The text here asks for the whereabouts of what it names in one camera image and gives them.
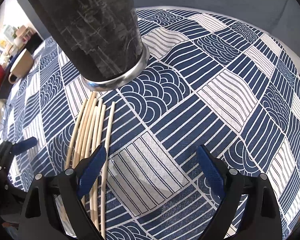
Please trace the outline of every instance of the wave pattern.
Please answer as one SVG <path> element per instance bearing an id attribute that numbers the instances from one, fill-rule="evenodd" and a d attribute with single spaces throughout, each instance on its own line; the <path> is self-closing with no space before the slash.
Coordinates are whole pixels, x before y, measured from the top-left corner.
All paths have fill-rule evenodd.
<path id="1" fill-rule="evenodd" d="M 102 145 L 116 102 L 106 238 L 197 239 L 221 201 L 198 164 L 201 144 L 244 175 L 268 175 L 287 236 L 300 214 L 300 78 L 291 58 L 278 41 L 236 19 L 181 8 L 137 14 L 148 66 L 99 94 L 106 105 Z M 75 117 L 90 93 L 68 56 L 48 38 L 11 90 L 2 139 L 38 139 L 15 158 L 9 180 L 18 188 L 28 190 L 37 173 L 63 170 Z M 243 195 L 226 236 L 238 228 L 246 201 Z"/>

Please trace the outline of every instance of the blue gripper pad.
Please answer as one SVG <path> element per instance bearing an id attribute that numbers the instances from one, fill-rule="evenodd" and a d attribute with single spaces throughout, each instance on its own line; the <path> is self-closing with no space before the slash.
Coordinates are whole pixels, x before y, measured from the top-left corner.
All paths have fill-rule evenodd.
<path id="1" fill-rule="evenodd" d="M 30 137 L 27 140 L 18 142 L 12 146 L 12 154 L 15 156 L 19 155 L 20 153 L 23 153 L 32 147 L 36 146 L 38 144 L 38 140 L 36 137 Z"/>
<path id="2" fill-rule="evenodd" d="M 218 169 L 216 168 L 215 164 L 208 156 L 209 154 L 210 153 L 207 153 L 202 146 L 199 146 L 197 149 L 198 163 L 201 166 L 202 172 L 207 178 L 212 191 L 221 199 L 223 199 L 225 196 L 224 180 L 221 174 L 219 173 Z"/>
<path id="3" fill-rule="evenodd" d="M 82 199 L 83 196 L 89 194 L 106 161 L 106 148 L 103 146 L 100 147 L 97 154 L 93 154 L 89 157 L 89 163 L 84 169 L 81 177 L 78 179 L 77 196 L 79 199 Z"/>

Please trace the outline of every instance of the tablecloth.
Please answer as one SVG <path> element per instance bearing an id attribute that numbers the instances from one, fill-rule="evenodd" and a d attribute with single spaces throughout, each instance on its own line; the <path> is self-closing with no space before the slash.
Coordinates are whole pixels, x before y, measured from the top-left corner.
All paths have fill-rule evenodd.
<path id="1" fill-rule="evenodd" d="M 239 20 L 178 8 L 137 13 L 148 66 L 129 84 L 100 93 L 107 106 L 103 144 L 116 102 L 106 238 L 196 239 L 220 203 L 197 163 L 201 144 L 244 175 L 267 174 L 286 237 L 300 214 L 300 77 L 292 60 L 278 41 Z M 63 170 L 76 116 L 90 94 L 52 38 L 34 59 L 11 91 L 3 132 L 12 142 L 38 139 L 10 170 L 24 190 L 35 174 Z"/>

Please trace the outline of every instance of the silver metal rim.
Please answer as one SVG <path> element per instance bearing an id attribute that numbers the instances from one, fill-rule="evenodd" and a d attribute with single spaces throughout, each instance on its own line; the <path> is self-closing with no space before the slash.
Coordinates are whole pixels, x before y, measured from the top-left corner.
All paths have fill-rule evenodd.
<path id="1" fill-rule="evenodd" d="M 41 179 L 41 178 L 42 178 L 42 174 L 41 174 L 41 173 L 38 173 L 34 178 L 35 178 L 35 179 Z"/>
<path id="2" fill-rule="evenodd" d="M 238 174 L 238 171 L 236 169 L 230 169 L 229 172 L 232 175 L 237 175 Z"/>
<path id="3" fill-rule="evenodd" d="M 130 69 L 129 71 L 127 71 L 126 73 L 122 74 L 119 77 L 107 81 L 101 81 L 101 82 L 90 81 L 84 78 L 83 76 L 81 76 L 83 84 L 87 88 L 93 91 L 114 90 L 116 88 L 124 86 L 125 84 L 128 84 L 130 81 L 132 81 L 137 76 L 139 76 L 140 73 L 147 66 L 150 53 L 147 45 L 144 43 L 142 44 L 143 44 L 143 50 L 142 50 L 141 58 L 132 69 Z"/>
<path id="4" fill-rule="evenodd" d="M 67 169 L 65 174 L 66 175 L 71 175 L 73 173 L 73 169 Z"/>
<path id="5" fill-rule="evenodd" d="M 266 179 L 268 179 L 268 176 L 264 173 L 261 173 L 260 178 L 266 180 Z"/>

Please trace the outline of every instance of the black cylinder container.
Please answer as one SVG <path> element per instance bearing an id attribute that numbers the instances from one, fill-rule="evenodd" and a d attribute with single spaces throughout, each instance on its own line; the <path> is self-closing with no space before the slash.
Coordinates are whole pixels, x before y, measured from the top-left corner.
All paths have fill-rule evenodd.
<path id="1" fill-rule="evenodd" d="M 29 0 L 50 34 L 88 81 L 133 68 L 143 45 L 133 0 Z"/>

